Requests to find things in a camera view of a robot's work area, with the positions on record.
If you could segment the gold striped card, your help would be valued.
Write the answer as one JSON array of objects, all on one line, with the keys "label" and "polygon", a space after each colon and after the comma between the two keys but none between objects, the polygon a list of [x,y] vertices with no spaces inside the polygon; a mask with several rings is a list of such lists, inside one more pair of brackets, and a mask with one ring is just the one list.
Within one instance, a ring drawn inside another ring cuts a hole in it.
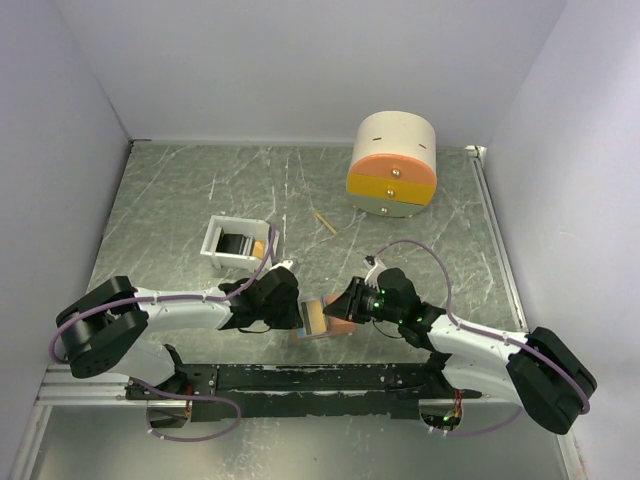
[{"label": "gold striped card", "polygon": [[315,338],[328,331],[328,321],[324,314],[325,302],[322,298],[305,300],[300,303],[302,327],[297,330],[300,339]]}]

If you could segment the pink leather card holder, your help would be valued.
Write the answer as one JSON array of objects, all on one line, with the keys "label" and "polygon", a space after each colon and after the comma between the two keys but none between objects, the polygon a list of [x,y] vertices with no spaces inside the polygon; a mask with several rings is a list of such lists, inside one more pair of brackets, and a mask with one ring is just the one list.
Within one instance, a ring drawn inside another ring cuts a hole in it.
[{"label": "pink leather card holder", "polygon": [[[329,302],[335,300],[338,295],[339,294],[329,294],[329,295],[321,296],[319,298],[322,298],[324,300],[325,306],[326,306]],[[334,317],[327,317],[327,321],[328,321],[328,331],[324,335],[321,335],[315,338],[300,339],[297,337],[297,330],[299,329],[297,328],[292,331],[292,334],[291,334],[292,339],[294,341],[309,341],[309,340],[317,340],[317,339],[332,337],[332,336],[351,335],[356,331],[355,323],[348,322],[345,320],[340,320]]]}]

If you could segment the white card storage box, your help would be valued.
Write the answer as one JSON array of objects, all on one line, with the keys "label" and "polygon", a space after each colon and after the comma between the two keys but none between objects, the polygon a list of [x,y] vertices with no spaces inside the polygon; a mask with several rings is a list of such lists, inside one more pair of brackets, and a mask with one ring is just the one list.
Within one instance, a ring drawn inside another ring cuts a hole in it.
[{"label": "white card storage box", "polygon": [[273,256],[265,263],[265,267],[270,268],[275,263],[279,232],[264,220],[211,216],[200,254],[208,258],[215,269],[240,269],[254,273],[264,258],[238,254],[243,235],[252,236],[253,242],[262,240],[267,243],[264,258],[269,244],[272,244]]}]

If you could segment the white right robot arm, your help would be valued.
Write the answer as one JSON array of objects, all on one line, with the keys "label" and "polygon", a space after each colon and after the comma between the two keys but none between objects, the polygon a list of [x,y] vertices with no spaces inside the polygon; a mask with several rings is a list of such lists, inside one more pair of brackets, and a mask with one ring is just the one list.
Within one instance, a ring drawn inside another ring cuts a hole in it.
[{"label": "white right robot arm", "polygon": [[424,379],[408,390],[439,398],[476,392],[513,403],[539,426],[566,434],[589,409],[597,381],[551,330],[505,332],[449,316],[422,300],[399,268],[374,283],[353,278],[323,309],[351,323],[390,322],[412,347],[428,351]]}]

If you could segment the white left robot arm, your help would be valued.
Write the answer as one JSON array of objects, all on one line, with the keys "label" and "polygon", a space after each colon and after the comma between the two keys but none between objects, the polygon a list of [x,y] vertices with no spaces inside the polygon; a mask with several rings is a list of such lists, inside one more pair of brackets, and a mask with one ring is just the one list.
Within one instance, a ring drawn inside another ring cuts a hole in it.
[{"label": "white left robot arm", "polygon": [[153,291],[115,276],[57,316],[52,343],[63,346],[76,379],[117,373],[173,399],[184,392],[187,375],[178,368],[175,349],[149,341],[148,335],[246,330],[256,322],[270,330],[295,330],[302,325],[298,298],[298,280],[284,263],[259,278],[202,291]]}]

